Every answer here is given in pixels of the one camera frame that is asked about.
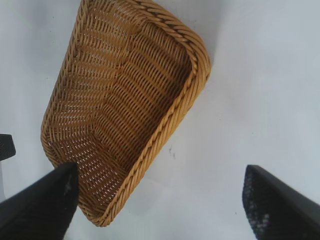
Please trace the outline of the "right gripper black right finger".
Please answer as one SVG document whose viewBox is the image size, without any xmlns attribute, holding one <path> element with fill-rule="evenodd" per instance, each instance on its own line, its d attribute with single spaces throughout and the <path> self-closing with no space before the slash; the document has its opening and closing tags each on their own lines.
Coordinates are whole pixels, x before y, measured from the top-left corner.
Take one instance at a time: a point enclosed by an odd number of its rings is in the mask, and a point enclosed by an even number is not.
<svg viewBox="0 0 320 240">
<path fill-rule="evenodd" d="M 320 206 L 258 165 L 245 169 L 242 205 L 258 240 L 318 240 Z"/>
</svg>

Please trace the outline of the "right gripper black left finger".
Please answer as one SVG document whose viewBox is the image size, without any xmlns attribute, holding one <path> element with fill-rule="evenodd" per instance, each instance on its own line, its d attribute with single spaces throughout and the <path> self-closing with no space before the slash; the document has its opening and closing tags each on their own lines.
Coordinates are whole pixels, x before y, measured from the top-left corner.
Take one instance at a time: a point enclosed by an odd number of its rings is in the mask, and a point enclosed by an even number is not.
<svg viewBox="0 0 320 240">
<path fill-rule="evenodd" d="M 64 163 L 0 204 L 2 240 L 62 240 L 79 202 L 76 163 Z"/>
</svg>

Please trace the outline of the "black textured finger of the left gripper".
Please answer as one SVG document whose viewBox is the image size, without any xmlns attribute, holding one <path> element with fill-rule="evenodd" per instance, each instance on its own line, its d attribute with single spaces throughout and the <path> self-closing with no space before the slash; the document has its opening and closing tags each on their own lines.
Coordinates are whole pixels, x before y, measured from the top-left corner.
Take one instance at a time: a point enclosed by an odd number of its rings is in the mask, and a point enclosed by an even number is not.
<svg viewBox="0 0 320 240">
<path fill-rule="evenodd" d="M 13 137 L 10 134 L 0 134 L 0 160 L 6 160 L 16 155 Z"/>
</svg>

